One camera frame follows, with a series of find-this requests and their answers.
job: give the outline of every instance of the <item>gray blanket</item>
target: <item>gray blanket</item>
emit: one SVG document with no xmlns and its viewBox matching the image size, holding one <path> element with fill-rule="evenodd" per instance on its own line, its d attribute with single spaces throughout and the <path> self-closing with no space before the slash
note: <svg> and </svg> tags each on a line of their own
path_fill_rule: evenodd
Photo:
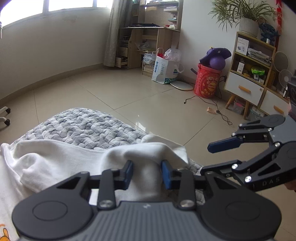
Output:
<svg viewBox="0 0 296 241">
<path fill-rule="evenodd" d="M 11 146 L 23 140 L 53 139 L 96 150 L 137 144 L 145 135 L 146 132 L 137 130 L 109 114 L 86 108 L 72 108 L 36 126 L 14 141 Z M 200 175 L 202 167 L 190 158 L 188 163 L 187 169 L 195 175 Z M 197 199 L 200 203 L 204 202 L 199 191 Z"/>
</svg>

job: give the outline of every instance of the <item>white wall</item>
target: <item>white wall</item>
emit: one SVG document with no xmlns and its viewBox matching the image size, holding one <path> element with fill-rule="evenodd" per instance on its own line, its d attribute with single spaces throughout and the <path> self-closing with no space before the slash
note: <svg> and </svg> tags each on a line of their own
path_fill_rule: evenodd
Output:
<svg viewBox="0 0 296 241">
<path fill-rule="evenodd" d="M 267 0 L 275 7 L 274 0 Z M 186 70 L 183 73 L 192 79 L 196 75 L 190 71 L 197 69 L 199 60 L 204 57 L 210 47 L 223 47 L 233 52 L 236 32 L 235 29 L 218 27 L 217 19 L 208 15 L 211 11 L 211 1 L 209 0 L 186 0 L 184 1 L 183 17 L 181 25 L 181 35 L 179 49 L 182 51 L 182 63 Z M 283 33 L 279 40 L 279 51 L 283 51 L 289 58 L 289 70 L 294 73 L 296 69 L 296 14 L 283 4 Z M 231 58 L 226 60 L 226 67 L 222 74 L 229 70 Z"/>
<path fill-rule="evenodd" d="M 0 99 L 29 84 L 103 62 L 110 9 L 60 11 L 3 27 Z"/>
</svg>

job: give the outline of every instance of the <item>gray gripper base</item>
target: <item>gray gripper base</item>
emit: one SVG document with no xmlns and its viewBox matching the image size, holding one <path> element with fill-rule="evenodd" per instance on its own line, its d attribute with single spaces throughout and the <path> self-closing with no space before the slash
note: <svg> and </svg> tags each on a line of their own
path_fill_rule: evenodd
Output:
<svg viewBox="0 0 296 241">
<path fill-rule="evenodd" d="M 86 229 L 64 239 L 64 241 L 183 240 L 222 241 L 223 239 L 210 233 L 193 211 L 178 210 L 171 202 L 121 202 L 117 209 L 99 212 Z"/>
<path fill-rule="evenodd" d="M 270 136 L 274 143 L 280 142 L 282 144 L 295 141 L 296 136 L 296 122 L 289 115 L 285 116 L 285 122 L 276 126 L 271 132 Z"/>
</svg>

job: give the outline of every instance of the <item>tiled floor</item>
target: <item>tiled floor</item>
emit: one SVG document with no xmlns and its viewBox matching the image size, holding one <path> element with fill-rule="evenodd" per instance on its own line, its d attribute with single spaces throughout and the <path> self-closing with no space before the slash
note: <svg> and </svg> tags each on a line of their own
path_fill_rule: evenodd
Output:
<svg viewBox="0 0 296 241">
<path fill-rule="evenodd" d="M 110 113 L 121 121 L 185 145 L 188 156 L 203 165 L 239 159 L 248 160 L 262 152 L 266 144 L 243 144 L 239 149 L 211 154 L 209 142 L 230 137 L 242 116 L 220 111 L 233 122 L 229 126 L 220 115 L 206 112 L 198 97 L 184 104 L 192 91 L 180 91 L 141 75 L 140 69 L 100 69 L 62 79 L 30 91 L 7 103 L 11 125 L 0 123 L 0 143 L 11 143 L 49 117 L 69 108 L 85 107 Z M 260 192 L 282 211 L 280 241 L 296 241 L 296 193 L 279 186 Z"/>
</svg>

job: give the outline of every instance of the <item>white flower pot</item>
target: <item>white flower pot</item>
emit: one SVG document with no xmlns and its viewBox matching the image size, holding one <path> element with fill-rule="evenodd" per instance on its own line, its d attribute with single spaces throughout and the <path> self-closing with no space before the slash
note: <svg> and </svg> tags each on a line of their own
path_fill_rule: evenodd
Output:
<svg viewBox="0 0 296 241">
<path fill-rule="evenodd" d="M 257 37 L 259 25 L 257 22 L 249 18 L 241 18 L 239 21 L 240 32 L 249 34 L 253 37 Z"/>
</svg>

